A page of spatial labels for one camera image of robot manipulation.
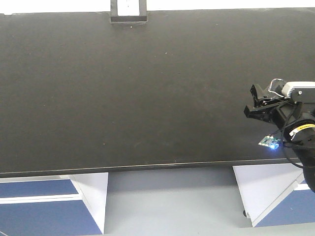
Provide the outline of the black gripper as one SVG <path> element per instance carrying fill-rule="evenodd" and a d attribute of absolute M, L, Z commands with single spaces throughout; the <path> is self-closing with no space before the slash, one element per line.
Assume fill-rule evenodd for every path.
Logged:
<path fill-rule="evenodd" d="M 253 98 L 253 107 L 247 105 L 244 108 L 244 114 L 247 118 L 274 124 L 280 130 L 315 123 L 314 103 L 286 100 L 273 106 L 269 104 L 274 102 L 278 96 L 269 92 L 267 88 L 262 89 L 259 84 L 253 84 L 250 92 Z"/>

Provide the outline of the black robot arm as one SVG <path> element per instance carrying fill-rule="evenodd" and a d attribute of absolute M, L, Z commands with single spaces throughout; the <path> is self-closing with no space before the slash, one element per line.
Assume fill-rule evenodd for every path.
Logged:
<path fill-rule="evenodd" d="M 253 106 L 244 114 L 274 124 L 280 131 L 280 148 L 290 148 L 300 164 L 287 160 L 303 170 L 308 187 L 315 189 L 315 112 L 305 111 L 304 105 L 315 104 L 315 84 L 311 81 L 286 82 L 273 79 L 266 89 L 251 87 Z"/>

